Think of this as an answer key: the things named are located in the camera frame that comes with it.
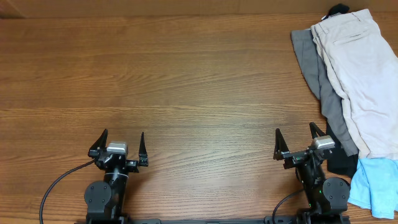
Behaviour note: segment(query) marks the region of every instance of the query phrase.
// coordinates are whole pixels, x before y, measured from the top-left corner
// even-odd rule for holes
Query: cable
[[[92,161],[89,161],[89,162],[87,162],[87,163],[85,163],[85,164],[83,164],[83,165],[80,165],[80,166],[78,166],[78,167],[76,167],[76,168],[71,169],[70,171],[68,171],[68,172],[66,172],[66,173],[64,173],[64,174],[62,174],[60,177],[58,177],[57,180],[54,181],[54,183],[51,184],[51,186],[49,187],[49,189],[48,189],[48,190],[46,191],[46,193],[44,194],[42,203],[40,204],[40,210],[39,210],[39,220],[40,220],[40,224],[43,224],[43,208],[44,208],[45,199],[47,198],[47,196],[49,196],[49,193],[50,193],[50,191],[53,189],[53,187],[55,186],[55,184],[57,184],[60,180],[62,180],[62,179],[63,179],[64,177],[66,177],[68,174],[70,174],[70,173],[72,173],[72,172],[75,172],[76,170],[81,169],[81,168],[83,168],[83,167],[86,167],[86,166],[88,166],[88,165],[94,163],[94,161],[95,161],[95,160],[93,159]]]
[[[299,193],[301,193],[302,191],[304,191],[304,189],[298,190],[294,193],[291,193],[290,195],[286,196],[286,198],[283,198],[274,208],[274,211],[272,212],[272,223],[276,224],[275,222],[275,214],[276,214],[276,210],[278,210],[279,206],[281,206],[287,199],[294,197],[296,195],[298,195]]]

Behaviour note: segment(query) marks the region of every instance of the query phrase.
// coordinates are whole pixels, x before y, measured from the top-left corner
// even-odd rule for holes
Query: fabric
[[[394,210],[398,211],[398,161],[360,159],[348,202],[371,209],[376,218],[394,219]]]
[[[321,101],[322,114],[327,118],[331,130],[343,146],[347,156],[358,153],[349,135],[339,97],[331,86],[326,74],[325,64],[317,54],[316,45],[310,30],[292,31],[294,52],[302,74],[313,94]]]
[[[365,9],[311,26],[359,158],[398,159],[398,58]]]
[[[352,156],[346,155],[345,151],[341,148],[341,143],[336,138],[328,123],[326,123],[326,134],[335,142],[333,153],[327,160],[328,171],[334,174],[345,175],[349,178],[353,178],[358,165],[358,154]]]

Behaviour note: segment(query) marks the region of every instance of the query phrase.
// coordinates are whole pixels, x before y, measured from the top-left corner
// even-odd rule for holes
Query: stack of cloth
[[[369,10],[292,31],[298,64],[336,142],[328,170],[352,178],[348,202],[398,211],[398,58]]]

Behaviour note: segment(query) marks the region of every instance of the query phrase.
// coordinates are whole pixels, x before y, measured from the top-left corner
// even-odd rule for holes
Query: white cloth
[[[359,158],[398,159],[398,58],[369,10],[311,26]]]

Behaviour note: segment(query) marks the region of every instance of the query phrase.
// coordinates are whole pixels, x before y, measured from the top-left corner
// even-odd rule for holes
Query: wooden table
[[[398,14],[374,13],[398,52]],[[262,218],[301,188],[273,161],[275,128],[291,151],[325,128],[290,31],[321,14],[0,21],[0,223],[38,223],[49,185],[83,164],[109,129],[150,166],[131,174],[126,212],[162,220]],[[49,195],[45,224],[83,220],[89,166]],[[306,207],[304,195],[278,214]],[[349,205],[353,223],[373,223]],[[385,223],[396,222],[383,220]]]

